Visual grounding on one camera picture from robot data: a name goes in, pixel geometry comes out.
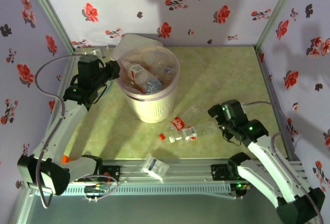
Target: orange component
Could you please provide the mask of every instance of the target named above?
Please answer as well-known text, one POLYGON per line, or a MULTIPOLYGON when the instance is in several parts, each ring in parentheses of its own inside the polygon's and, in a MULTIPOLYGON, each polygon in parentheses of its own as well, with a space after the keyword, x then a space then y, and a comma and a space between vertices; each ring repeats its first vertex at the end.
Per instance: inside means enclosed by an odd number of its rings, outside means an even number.
POLYGON ((73 161, 73 159, 63 155, 62 164, 65 164, 65 163, 70 162, 70 161, 73 161))

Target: red bottle label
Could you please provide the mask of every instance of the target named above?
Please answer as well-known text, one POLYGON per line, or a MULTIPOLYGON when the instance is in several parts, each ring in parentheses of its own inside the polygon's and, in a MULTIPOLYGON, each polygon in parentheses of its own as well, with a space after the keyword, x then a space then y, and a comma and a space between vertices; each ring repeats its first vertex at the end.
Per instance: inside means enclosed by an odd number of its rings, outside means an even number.
POLYGON ((183 122, 183 120, 180 117, 176 117, 174 118, 171 123, 176 127, 176 129, 182 130, 185 127, 185 123, 183 122))

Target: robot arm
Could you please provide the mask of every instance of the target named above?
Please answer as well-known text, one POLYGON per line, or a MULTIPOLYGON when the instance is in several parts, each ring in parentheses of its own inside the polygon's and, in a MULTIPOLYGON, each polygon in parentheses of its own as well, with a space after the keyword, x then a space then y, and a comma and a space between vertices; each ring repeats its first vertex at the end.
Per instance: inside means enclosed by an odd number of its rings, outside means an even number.
POLYGON ((215 105, 208 113, 216 117, 225 139, 241 141, 267 169, 269 174, 262 173, 245 153, 234 155, 228 162, 231 171, 250 181, 273 203, 284 224, 303 224, 317 215, 310 199, 320 210, 325 198, 322 190, 311 188, 297 175, 265 127, 258 120, 249 121, 237 100, 215 105))
POLYGON ((98 174, 102 169, 102 160, 95 156, 84 155, 81 158, 62 164, 64 151, 73 132, 87 114, 95 99, 100 98, 97 91, 106 86, 106 82, 119 77, 120 67, 116 61, 102 63, 95 55, 83 55, 78 62, 78 74, 73 77, 63 96, 65 113, 59 113, 44 139, 31 156, 22 155, 18 168, 27 187, 38 189, 36 168, 39 155, 43 151, 40 165, 42 191, 52 195, 61 195, 68 184, 85 175, 98 174))

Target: floral wallpaper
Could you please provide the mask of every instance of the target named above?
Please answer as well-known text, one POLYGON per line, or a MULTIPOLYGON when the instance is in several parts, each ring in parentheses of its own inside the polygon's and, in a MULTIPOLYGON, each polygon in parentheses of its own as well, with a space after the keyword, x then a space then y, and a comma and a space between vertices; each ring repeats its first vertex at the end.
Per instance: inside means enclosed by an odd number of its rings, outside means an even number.
MULTIPOLYGON (((68 52, 37 0, 0 0, 0 223, 8 223, 20 187, 17 168, 42 140, 53 99, 35 86, 35 73, 68 52)), ((65 61, 46 67, 39 84, 57 93, 65 61)))
POLYGON ((278 0, 49 1, 72 45, 84 47, 114 46, 126 33, 165 46, 255 45, 278 0))
POLYGON ((289 0, 262 46, 260 62, 287 117, 287 132, 330 223, 330 10, 324 0, 289 0))

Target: bottle cap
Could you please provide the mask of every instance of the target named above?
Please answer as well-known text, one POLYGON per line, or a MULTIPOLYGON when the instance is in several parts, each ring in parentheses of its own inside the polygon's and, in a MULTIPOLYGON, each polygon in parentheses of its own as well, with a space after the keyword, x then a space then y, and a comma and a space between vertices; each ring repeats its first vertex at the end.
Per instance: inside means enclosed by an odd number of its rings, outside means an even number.
POLYGON ((171 143, 175 142, 175 138, 173 136, 170 136, 169 139, 171 143))
POLYGON ((160 135, 159 135, 159 138, 161 139, 161 140, 165 140, 165 135, 163 134, 163 133, 161 133, 160 135))

